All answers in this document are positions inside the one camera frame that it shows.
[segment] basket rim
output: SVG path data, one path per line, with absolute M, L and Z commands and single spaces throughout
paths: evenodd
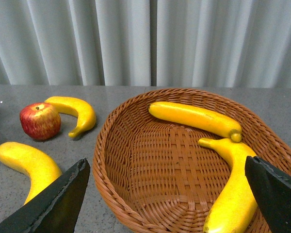
M 195 89 L 195 88 L 162 88 L 157 90 L 151 90 L 142 94 L 138 94 L 135 97 L 132 97 L 123 103 L 121 103 L 119 106 L 117 106 L 115 109 L 113 109 L 108 117 L 106 118 L 106 121 L 104 122 L 101 131 L 97 135 L 96 139 L 96 145 L 95 145 L 95 151 L 94 151 L 94 162 L 93 162 L 93 176 L 95 179 L 95 184 L 97 189 L 99 190 L 101 196 L 106 201 L 108 207 L 113 211 L 121 210 L 122 214 L 115 214 L 114 215 L 118 218 L 118 220 L 123 223 L 124 225 L 128 226 L 131 230 L 140 232 L 142 229 L 142 232 L 145 233 L 152 233 L 152 232 L 167 232 L 165 229 L 158 225 L 153 225 L 150 223 L 147 219 L 144 219 L 141 217 L 141 215 L 134 211 L 126 202 L 119 196 L 119 194 L 116 192 L 115 187 L 112 185 L 109 177 L 107 176 L 106 169 L 105 169 L 105 155 L 104 153 L 99 153 L 100 151 L 104 151 L 106 147 L 106 141 L 107 141 L 107 135 L 110 132 L 110 129 L 114 123 L 114 121 L 118 118 L 118 116 L 129 106 L 134 104 L 135 102 L 139 101 L 141 98 L 144 98 L 146 96 L 151 96 L 153 94 L 157 95 L 163 95 L 166 92 L 177 92 L 177 93 L 189 93 L 194 92 L 194 94 L 209 94 L 211 97 L 220 98 L 223 100 L 228 100 L 232 104 L 241 107 L 243 110 L 246 110 L 250 113 L 250 116 L 253 120 L 264 122 L 257 114 L 255 114 L 253 111 L 251 111 L 246 106 L 229 99 L 227 97 L 224 97 L 222 95 L 212 93 L 206 90 L 202 89 Z M 280 144 L 280 146 L 285 150 L 289 151 L 291 153 L 290 147 L 281 139 L 279 138 L 274 131 L 271 128 L 265 128 L 265 131 L 267 131 L 273 139 L 277 143 Z

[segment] black object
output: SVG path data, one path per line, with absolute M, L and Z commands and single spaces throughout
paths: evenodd
M 272 233 L 291 233 L 291 176 L 258 156 L 247 156 L 245 175 Z
M 90 174 L 86 159 L 76 162 L 27 204 L 0 223 L 0 233 L 72 233 Z

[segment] yellow banana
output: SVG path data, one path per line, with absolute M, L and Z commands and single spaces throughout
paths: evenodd
M 204 224 L 204 233 L 243 233 L 257 208 L 244 166 L 247 156 L 256 156 L 246 144 L 229 138 L 201 138 L 198 144 L 215 150 L 231 167 L 231 175 L 214 202 Z
M 159 101 L 150 104 L 148 110 L 162 120 L 193 126 L 221 137 L 231 138 L 234 142 L 240 142 L 242 139 L 242 128 L 237 121 L 208 109 Z
M 55 106 L 59 113 L 73 115 L 78 118 L 77 126 L 69 132 L 69 137 L 76 137 L 80 133 L 92 129 L 96 124 L 96 114 L 92 106 L 74 97 L 53 96 L 45 102 Z
M 42 151 L 18 142 L 0 145 L 0 161 L 31 180 L 24 205 L 55 181 L 62 172 L 54 160 Z

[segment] banana stem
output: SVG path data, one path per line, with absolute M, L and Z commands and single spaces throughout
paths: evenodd
M 82 132 L 83 132 L 82 128 L 77 126 L 72 131 L 70 131 L 68 133 L 68 136 L 69 137 L 76 137 L 76 136 L 78 136 Z
M 207 148 L 212 149 L 212 142 L 213 141 L 214 141 L 213 139 L 202 137 L 201 139 L 199 139 L 198 144 L 201 147 L 207 147 Z

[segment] banana tip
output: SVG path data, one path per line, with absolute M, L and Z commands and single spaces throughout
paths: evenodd
M 233 142 L 240 142 L 242 140 L 242 134 L 241 134 L 241 132 L 233 132 L 231 134 L 231 140 Z

